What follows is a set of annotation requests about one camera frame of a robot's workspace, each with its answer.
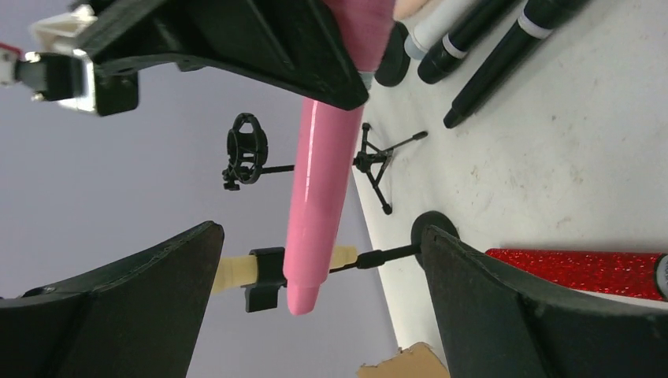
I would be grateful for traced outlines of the peach pink microphone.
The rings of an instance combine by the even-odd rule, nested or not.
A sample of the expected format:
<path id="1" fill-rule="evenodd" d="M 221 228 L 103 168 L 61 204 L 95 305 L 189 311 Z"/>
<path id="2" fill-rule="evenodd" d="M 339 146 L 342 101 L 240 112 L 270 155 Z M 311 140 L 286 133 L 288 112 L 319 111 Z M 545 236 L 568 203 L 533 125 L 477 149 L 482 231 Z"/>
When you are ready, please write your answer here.
<path id="1" fill-rule="evenodd" d="M 430 0 L 396 0 L 393 11 L 394 20 L 405 20 L 424 8 Z"/>

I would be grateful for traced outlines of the red glitter microphone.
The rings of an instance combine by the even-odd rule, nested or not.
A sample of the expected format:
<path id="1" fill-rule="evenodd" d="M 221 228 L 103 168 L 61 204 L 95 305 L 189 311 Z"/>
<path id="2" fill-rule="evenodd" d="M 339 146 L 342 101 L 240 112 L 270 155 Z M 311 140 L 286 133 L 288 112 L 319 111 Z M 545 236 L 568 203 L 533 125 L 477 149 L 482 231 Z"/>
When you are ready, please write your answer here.
<path id="1" fill-rule="evenodd" d="M 486 254 L 570 289 L 667 300 L 667 254 L 494 248 Z"/>

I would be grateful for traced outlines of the white microphone grey head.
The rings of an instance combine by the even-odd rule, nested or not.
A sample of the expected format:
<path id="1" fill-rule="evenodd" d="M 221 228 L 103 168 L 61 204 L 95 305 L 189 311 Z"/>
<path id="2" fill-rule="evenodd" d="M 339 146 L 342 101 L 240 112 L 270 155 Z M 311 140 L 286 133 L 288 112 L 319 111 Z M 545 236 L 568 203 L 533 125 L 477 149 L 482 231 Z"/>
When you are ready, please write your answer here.
<path id="1" fill-rule="evenodd" d="M 440 41 L 466 11 L 473 8 L 473 0 L 441 1 L 424 19 L 418 21 L 404 41 L 408 57 L 420 61 L 429 48 Z"/>

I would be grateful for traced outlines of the shock mount stand round base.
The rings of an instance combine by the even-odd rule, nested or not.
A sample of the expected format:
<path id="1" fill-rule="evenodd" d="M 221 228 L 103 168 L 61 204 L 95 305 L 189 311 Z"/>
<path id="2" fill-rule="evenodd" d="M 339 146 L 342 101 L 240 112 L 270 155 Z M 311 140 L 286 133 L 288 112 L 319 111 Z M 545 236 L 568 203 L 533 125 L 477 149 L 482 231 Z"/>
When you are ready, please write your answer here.
<path id="1" fill-rule="evenodd" d="M 408 35 L 406 26 L 396 21 L 384 56 L 374 76 L 381 86 L 396 87 L 405 78 L 410 67 L 410 58 L 404 50 L 404 42 Z"/>

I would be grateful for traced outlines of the cream white microphone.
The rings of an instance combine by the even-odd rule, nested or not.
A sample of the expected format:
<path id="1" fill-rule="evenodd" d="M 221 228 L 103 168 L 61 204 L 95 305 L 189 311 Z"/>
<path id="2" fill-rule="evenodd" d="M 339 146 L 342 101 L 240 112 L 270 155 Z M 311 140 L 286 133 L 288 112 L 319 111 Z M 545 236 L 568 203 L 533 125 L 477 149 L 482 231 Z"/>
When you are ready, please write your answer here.
<path id="1" fill-rule="evenodd" d="M 355 263 L 358 250 L 354 246 L 336 246 L 332 252 L 330 269 L 342 268 Z M 258 258 L 246 255 L 233 258 L 221 258 L 217 267 L 211 294 L 255 284 L 258 281 Z"/>

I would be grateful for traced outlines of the clip mic stand round base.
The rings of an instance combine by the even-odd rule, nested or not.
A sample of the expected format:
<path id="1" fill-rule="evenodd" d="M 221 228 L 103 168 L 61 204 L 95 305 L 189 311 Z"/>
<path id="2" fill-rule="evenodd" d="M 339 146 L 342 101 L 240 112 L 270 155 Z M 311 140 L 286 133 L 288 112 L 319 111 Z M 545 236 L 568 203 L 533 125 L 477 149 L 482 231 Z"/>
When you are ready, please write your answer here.
<path id="1" fill-rule="evenodd" d="M 435 226 L 455 238 L 458 237 L 458 231 L 448 217 L 440 212 L 429 211 L 413 222 L 410 233 L 411 244 L 365 253 L 359 253 L 354 246 L 337 246 L 332 252 L 329 271 L 334 273 L 348 269 L 373 269 L 389 261 L 411 256 L 414 256 L 421 265 L 421 234 L 428 226 Z M 288 284 L 283 272 L 284 255 L 283 247 L 265 248 L 252 250 L 235 262 L 229 261 L 225 264 L 226 272 L 229 274 L 225 279 L 225 286 L 244 289 L 248 313 L 277 308 L 278 293 Z"/>

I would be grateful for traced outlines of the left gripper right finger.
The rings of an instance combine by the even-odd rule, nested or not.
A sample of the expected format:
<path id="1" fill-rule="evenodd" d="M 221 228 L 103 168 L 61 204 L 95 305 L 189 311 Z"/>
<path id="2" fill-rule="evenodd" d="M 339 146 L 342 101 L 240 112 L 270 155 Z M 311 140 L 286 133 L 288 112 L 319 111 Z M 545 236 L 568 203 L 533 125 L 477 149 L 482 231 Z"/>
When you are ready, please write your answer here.
<path id="1" fill-rule="evenodd" d="M 421 256 L 453 377 L 664 377 L 667 312 L 561 287 L 436 228 Z"/>

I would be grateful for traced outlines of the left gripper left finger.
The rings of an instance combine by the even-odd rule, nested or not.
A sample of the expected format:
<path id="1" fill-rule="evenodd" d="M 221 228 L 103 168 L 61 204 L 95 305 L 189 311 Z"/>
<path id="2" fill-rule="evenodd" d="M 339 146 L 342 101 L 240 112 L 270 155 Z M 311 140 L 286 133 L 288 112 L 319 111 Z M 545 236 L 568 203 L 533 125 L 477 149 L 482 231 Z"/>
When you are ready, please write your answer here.
<path id="1" fill-rule="evenodd" d="M 224 230 L 203 222 L 156 246 L 1 301 L 4 377 L 184 377 Z"/>

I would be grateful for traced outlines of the brown cardboard box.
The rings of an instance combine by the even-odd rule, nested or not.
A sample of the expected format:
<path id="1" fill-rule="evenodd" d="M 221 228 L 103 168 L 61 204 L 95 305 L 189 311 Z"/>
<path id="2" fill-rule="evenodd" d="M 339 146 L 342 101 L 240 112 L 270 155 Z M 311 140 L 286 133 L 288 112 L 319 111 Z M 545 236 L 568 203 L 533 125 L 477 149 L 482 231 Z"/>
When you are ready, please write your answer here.
<path id="1" fill-rule="evenodd" d="M 392 358 L 377 365 L 363 365 L 358 378 L 451 378 L 447 367 L 427 343 L 418 342 L 400 349 Z"/>

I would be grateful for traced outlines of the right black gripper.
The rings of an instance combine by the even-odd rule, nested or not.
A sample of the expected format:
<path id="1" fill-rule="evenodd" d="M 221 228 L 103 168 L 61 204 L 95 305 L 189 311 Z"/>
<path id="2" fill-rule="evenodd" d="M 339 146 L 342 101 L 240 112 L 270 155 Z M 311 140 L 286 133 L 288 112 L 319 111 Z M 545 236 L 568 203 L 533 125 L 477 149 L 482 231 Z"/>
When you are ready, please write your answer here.
<path id="1" fill-rule="evenodd" d="M 322 1 L 93 1 L 75 44 L 105 76 L 174 63 L 234 72 L 345 110 L 369 97 Z"/>

